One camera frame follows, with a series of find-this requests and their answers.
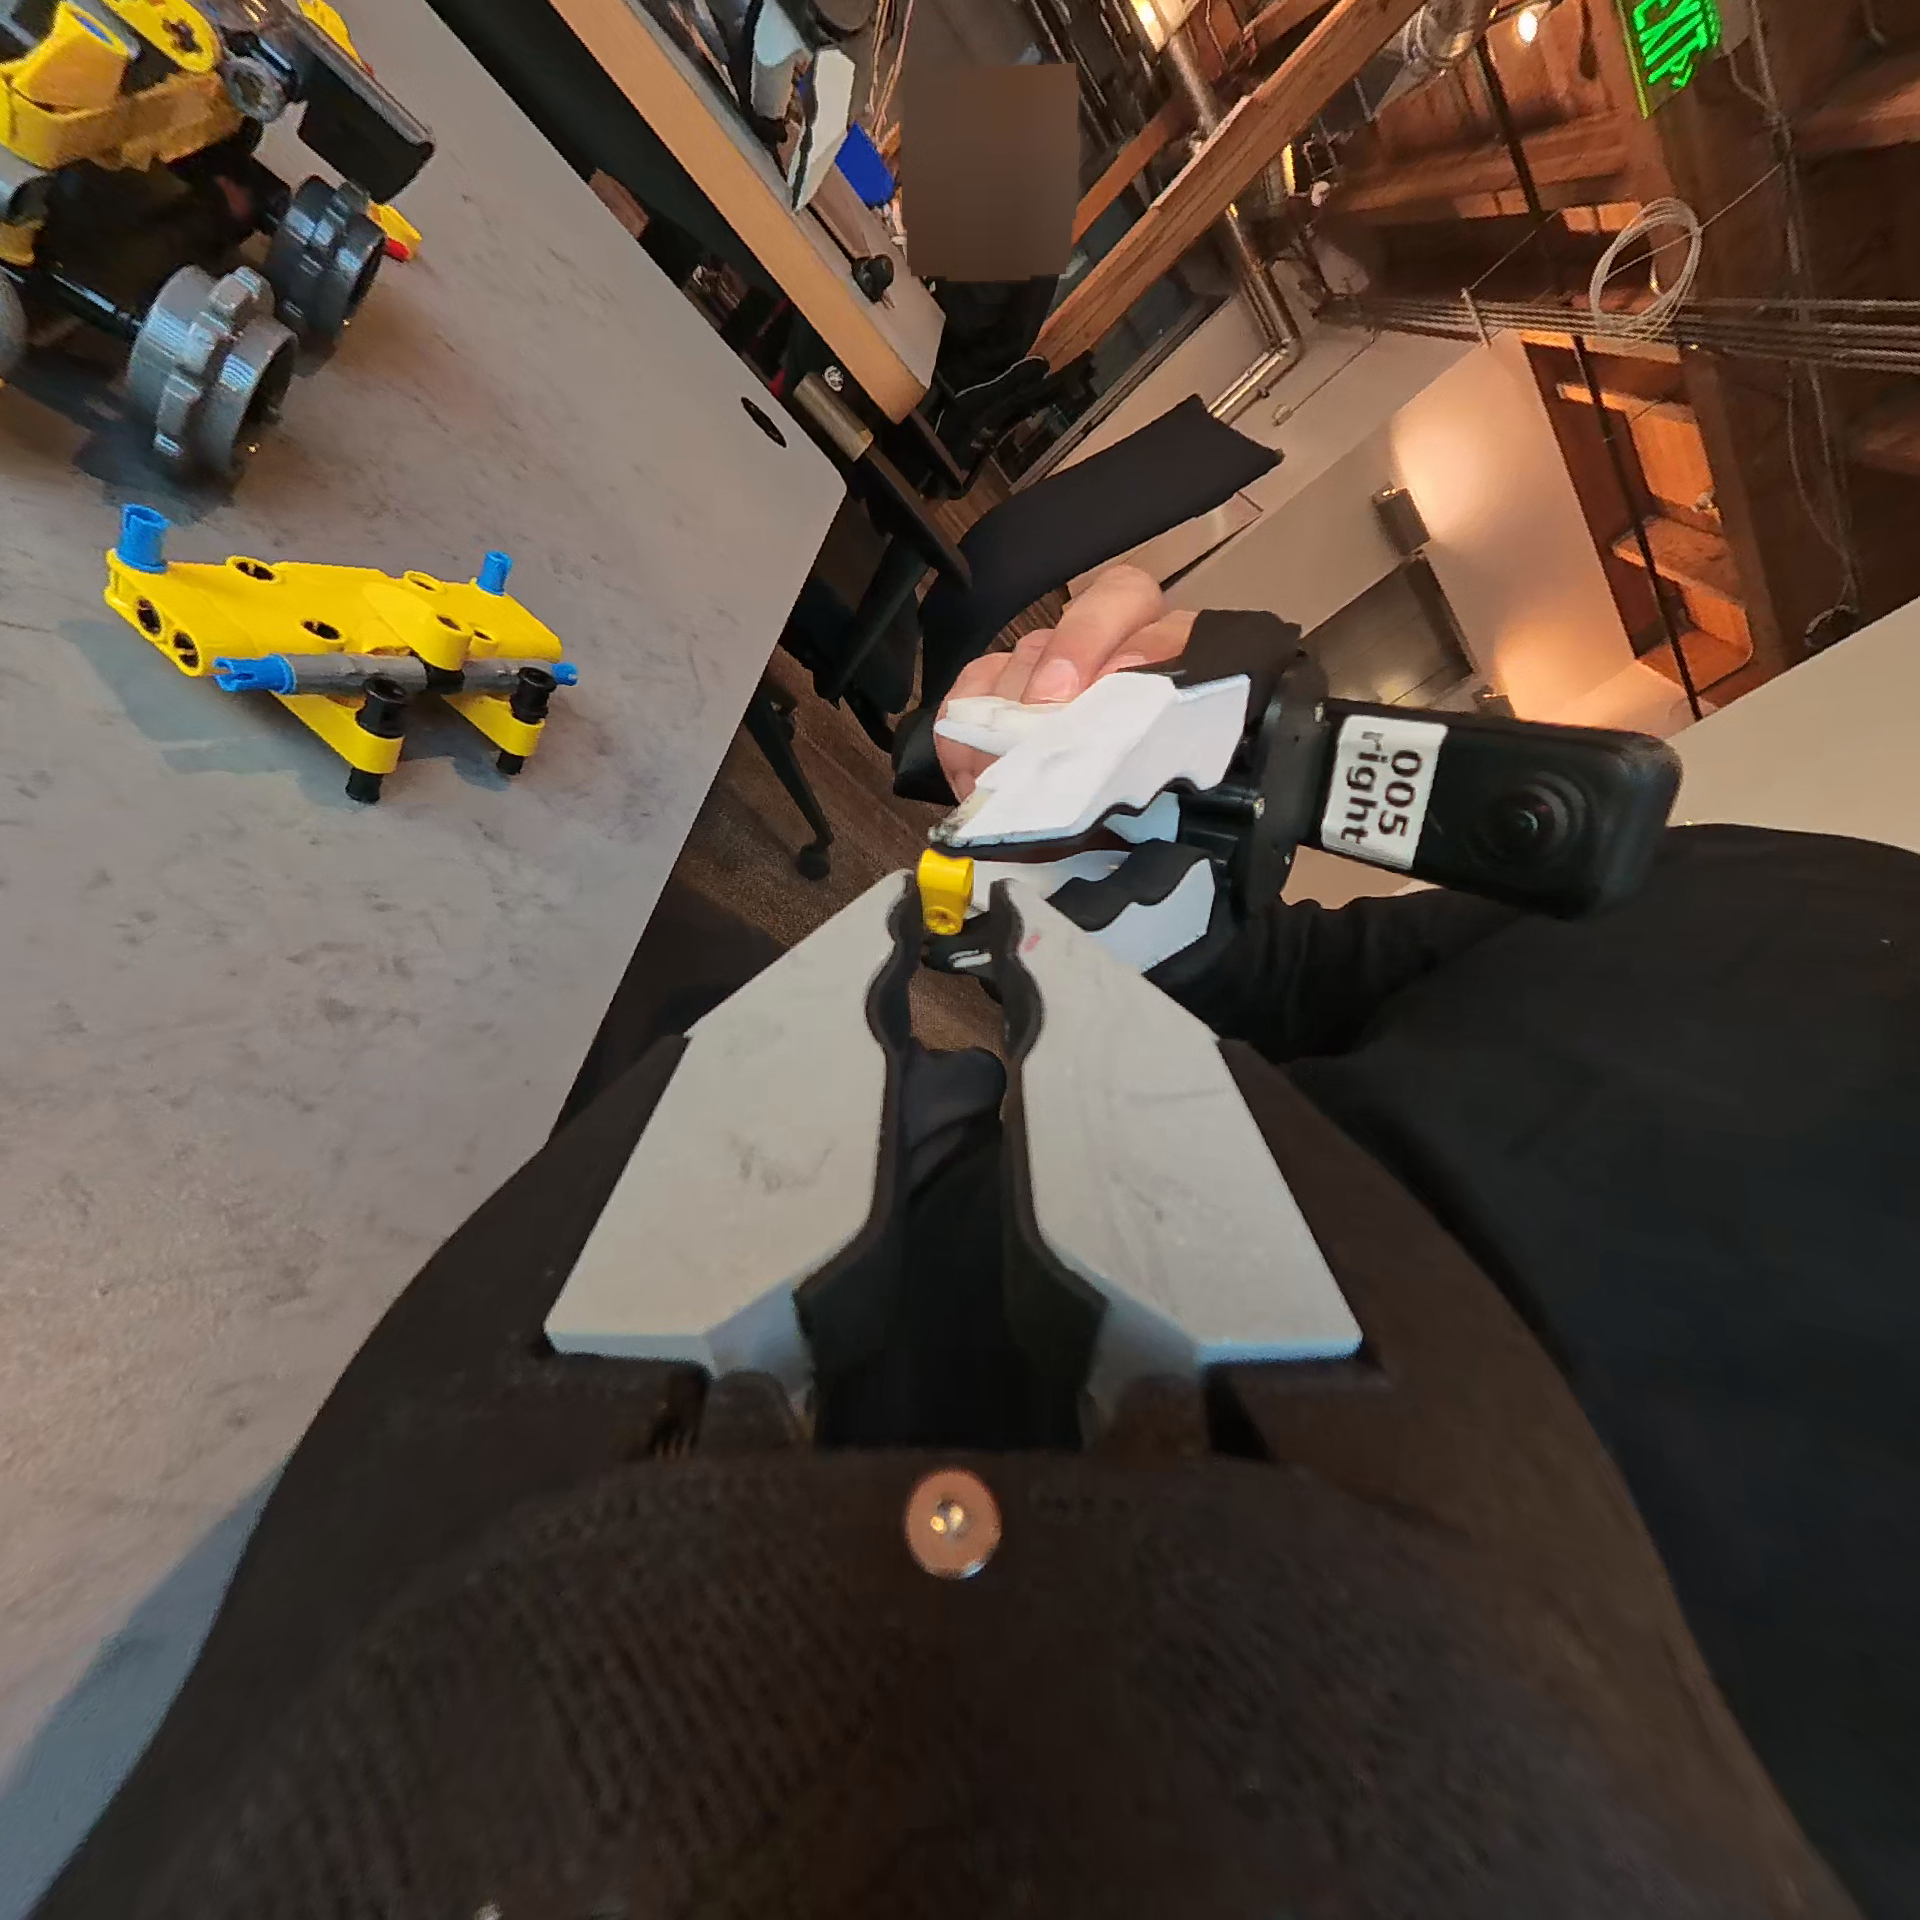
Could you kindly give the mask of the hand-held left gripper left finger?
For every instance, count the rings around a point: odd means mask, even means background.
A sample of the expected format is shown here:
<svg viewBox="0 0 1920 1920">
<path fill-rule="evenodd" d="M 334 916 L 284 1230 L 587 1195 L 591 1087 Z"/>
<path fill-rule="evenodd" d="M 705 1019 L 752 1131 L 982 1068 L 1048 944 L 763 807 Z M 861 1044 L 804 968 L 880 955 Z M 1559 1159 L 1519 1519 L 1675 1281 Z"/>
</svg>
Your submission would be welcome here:
<svg viewBox="0 0 1920 1920">
<path fill-rule="evenodd" d="M 905 1015 L 918 947 L 918 887 L 884 878 L 689 1028 L 543 1320 L 556 1353 L 811 1387 L 799 1291 L 872 1224 L 875 1017 Z"/>
</svg>

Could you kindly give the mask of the yellow grey brick vehicle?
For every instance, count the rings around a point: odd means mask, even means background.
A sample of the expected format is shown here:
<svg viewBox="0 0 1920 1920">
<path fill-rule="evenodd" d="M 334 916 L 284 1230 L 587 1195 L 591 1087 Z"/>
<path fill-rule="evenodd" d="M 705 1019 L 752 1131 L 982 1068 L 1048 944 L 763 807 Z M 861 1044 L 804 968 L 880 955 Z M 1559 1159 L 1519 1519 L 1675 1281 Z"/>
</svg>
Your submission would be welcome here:
<svg viewBox="0 0 1920 1920">
<path fill-rule="evenodd" d="M 151 463 L 233 482 L 419 247 L 437 140 L 332 4 L 5 4 L 1 44 L 5 377 L 81 329 Z"/>
</svg>

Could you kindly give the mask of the person's right hand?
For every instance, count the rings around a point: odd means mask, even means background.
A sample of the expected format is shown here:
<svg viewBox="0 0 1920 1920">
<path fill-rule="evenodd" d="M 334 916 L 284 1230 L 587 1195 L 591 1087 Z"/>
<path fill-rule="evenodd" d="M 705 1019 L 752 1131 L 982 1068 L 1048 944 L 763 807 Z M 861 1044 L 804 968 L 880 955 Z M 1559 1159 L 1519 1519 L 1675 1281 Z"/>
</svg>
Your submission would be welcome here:
<svg viewBox="0 0 1920 1920">
<path fill-rule="evenodd" d="M 1172 609 L 1158 584 L 1132 566 L 1102 569 L 1052 628 L 1021 635 L 1008 652 L 968 660 L 940 715 L 956 702 L 997 699 L 1048 711 L 1112 674 L 1181 658 L 1197 614 Z"/>
</svg>

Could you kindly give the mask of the person's black clothing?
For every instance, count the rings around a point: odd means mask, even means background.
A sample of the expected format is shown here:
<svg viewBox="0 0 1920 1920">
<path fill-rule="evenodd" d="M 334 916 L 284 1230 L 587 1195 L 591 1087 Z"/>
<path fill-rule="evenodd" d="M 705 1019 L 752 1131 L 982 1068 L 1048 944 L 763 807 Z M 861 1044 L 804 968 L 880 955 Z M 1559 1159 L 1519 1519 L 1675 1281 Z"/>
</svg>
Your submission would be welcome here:
<svg viewBox="0 0 1920 1920">
<path fill-rule="evenodd" d="M 1398 1385 L 1083 1468 L 945 1735 L 822 1471 L 593 1488 L 528 1913 L 1915 1916 L 1915 1055 L 1271 1065 Z"/>
</svg>

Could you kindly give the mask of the spare grey black gripper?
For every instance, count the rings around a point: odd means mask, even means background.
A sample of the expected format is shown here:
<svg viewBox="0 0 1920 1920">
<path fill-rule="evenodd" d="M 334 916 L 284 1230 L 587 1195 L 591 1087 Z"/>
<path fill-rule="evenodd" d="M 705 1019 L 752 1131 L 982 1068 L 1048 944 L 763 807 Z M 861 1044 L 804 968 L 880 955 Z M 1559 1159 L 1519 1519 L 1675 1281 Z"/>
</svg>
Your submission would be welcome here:
<svg viewBox="0 0 1920 1920">
<path fill-rule="evenodd" d="M 750 2 L 736 31 L 734 88 L 760 142 L 779 162 L 792 211 L 813 201 L 855 119 L 856 57 L 872 4 Z"/>
</svg>

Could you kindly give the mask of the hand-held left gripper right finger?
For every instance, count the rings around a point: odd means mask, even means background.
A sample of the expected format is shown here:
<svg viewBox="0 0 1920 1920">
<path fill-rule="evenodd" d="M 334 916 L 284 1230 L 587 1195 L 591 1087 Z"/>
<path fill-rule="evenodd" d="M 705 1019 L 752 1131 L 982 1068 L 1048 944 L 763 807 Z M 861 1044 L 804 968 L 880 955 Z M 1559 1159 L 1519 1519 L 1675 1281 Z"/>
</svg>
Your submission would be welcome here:
<svg viewBox="0 0 1920 1920">
<path fill-rule="evenodd" d="M 1070 1403 L 1351 1361 L 1360 1324 L 1211 1031 L 1030 887 L 991 892 L 1011 1321 Z"/>
</svg>

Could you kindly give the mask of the long wood-edged table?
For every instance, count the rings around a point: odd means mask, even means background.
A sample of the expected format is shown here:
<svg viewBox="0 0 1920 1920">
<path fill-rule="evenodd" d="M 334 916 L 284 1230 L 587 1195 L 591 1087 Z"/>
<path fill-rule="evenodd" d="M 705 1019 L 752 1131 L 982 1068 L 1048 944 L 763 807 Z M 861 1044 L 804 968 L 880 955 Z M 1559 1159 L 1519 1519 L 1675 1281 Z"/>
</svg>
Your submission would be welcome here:
<svg viewBox="0 0 1920 1920">
<path fill-rule="evenodd" d="M 819 215 L 790 208 L 773 156 L 645 4 L 557 2 L 556 12 L 884 419 L 915 415 L 933 384 L 944 312 L 905 263 L 881 299 L 867 299 Z"/>
</svg>

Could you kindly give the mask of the person's right forearm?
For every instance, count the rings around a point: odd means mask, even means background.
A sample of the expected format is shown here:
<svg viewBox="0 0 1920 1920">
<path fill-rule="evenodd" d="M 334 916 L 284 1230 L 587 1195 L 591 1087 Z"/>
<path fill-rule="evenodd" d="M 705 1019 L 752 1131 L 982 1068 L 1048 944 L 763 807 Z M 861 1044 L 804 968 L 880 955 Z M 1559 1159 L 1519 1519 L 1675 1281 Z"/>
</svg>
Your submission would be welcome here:
<svg viewBox="0 0 1920 1920">
<path fill-rule="evenodd" d="M 1271 1063 L 1389 1028 L 1729 1065 L 1915 1055 L 1915 852 L 1752 825 L 1668 831 L 1644 886 L 1585 919 L 1425 890 L 1272 904 L 1150 970 Z"/>
</svg>

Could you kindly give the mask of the yellow panel with grey axle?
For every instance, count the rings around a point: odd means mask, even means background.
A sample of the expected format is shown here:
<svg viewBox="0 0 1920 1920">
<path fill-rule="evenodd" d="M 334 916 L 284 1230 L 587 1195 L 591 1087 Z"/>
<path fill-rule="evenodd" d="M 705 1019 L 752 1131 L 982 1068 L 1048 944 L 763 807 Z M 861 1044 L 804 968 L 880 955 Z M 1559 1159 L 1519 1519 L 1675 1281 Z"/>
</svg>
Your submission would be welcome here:
<svg viewBox="0 0 1920 1920">
<path fill-rule="evenodd" d="M 174 560 L 169 534 L 158 510 L 123 508 L 103 555 L 103 601 L 175 673 L 230 697 L 276 702 L 276 692 L 344 692 L 391 678 L 413 695 L 409 732 L 420 704 L 445 707 L 437 682 L 470 658 L 571 664 L 512 594 L 512 555 L 501 552 L 453 584 L 419 569 Z"/>
</svg>

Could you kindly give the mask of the black flat panel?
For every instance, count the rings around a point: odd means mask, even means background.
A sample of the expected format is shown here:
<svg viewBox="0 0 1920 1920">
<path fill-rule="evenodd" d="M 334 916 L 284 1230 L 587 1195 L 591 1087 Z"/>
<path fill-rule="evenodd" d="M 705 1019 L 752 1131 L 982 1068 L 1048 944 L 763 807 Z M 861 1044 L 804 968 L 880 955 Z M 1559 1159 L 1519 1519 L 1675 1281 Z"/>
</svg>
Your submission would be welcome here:
<svg viewBox="0 0 1920 1920">
<path fill-rule="evenodd" d="M 923 682 L 984 655 L 1021 614 L 1070 580 L 1222 508 L 1281 464 L 1187 398 L 1117 444 L 1008 496 L 960 542 L 964 585 L 920 603 Z"/>
</svg>

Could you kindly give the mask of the green exit sign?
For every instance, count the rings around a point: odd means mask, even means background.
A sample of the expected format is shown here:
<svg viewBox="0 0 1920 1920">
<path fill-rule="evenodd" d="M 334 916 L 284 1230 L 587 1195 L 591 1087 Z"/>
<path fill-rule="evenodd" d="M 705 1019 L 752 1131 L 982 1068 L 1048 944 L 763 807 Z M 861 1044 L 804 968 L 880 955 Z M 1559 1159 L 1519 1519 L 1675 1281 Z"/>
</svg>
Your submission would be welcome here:
<svg viewBox="0 0 1920 1920">
<path fill-rule="evenodd" d="M 1720 55 L 1718 2 L 1614 2 L 1641 119 L 1681 96 Z"/>
</svg>

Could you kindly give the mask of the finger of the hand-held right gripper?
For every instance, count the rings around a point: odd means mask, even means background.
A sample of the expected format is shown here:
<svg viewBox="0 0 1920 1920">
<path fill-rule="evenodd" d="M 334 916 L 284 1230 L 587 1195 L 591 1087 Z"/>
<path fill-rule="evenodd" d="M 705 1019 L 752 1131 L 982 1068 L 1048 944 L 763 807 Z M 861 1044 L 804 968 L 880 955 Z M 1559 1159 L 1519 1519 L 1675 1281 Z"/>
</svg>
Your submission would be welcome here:
<svg viewBox="0 0 1920 1920">
<path fill-rule="evenodd" d="M 1147 975 L 1208 939 L 1216 866 L 1205 850 L 1151 841 L 1073 856 L 1046 904 L 1109 958 Z"/>
<path fill-rule="evenodd" d="M 1068 704 L 997 695 L 950 702 L 934 738 L 989 758 L 968 796 L 931 831 L 934 847 L 1062 847 L 1171 790 L 1214 790 L 1238 752 L 1246 674 L 1181 686 L 1127 673 Z"/>
</svg>

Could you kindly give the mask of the wooden roof beam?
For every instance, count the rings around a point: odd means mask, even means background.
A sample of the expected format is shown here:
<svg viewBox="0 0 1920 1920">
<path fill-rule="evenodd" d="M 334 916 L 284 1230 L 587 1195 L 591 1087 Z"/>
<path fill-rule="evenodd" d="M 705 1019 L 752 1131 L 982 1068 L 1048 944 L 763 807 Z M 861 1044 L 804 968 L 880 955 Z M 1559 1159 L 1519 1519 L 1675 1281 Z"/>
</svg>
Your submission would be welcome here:
<svg viewBox="0 0 1920 1920">
<path fill-rule="evenodd" d="M 1046 318 L 1052 368 L 1091 353 L 1127 310 L 1230 211 L 1281 150 L 1405 27 L 1419 2 L 1336 2 L 1275 74 L 1206 135 L 1151 208 Z"/>
</svg>

